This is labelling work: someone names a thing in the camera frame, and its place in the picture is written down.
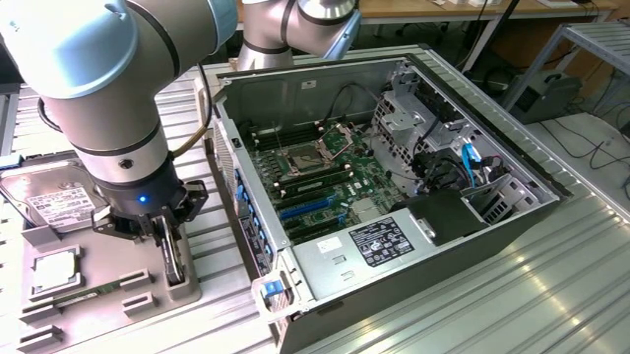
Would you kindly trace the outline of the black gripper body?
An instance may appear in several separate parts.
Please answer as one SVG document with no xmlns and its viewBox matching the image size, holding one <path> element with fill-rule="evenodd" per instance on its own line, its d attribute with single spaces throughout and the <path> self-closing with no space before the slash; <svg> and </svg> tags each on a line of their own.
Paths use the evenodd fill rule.
<svg viewBox="0 0 630 354">
<path fill-rule="evenodd" d="M 164 206 L 174 208 L 185 196 L 172 162 L 137 181 L 114 184 L 91 178 L 99 194 L 117 212 L 126 215 L 153 214 Z"/>
</svg>

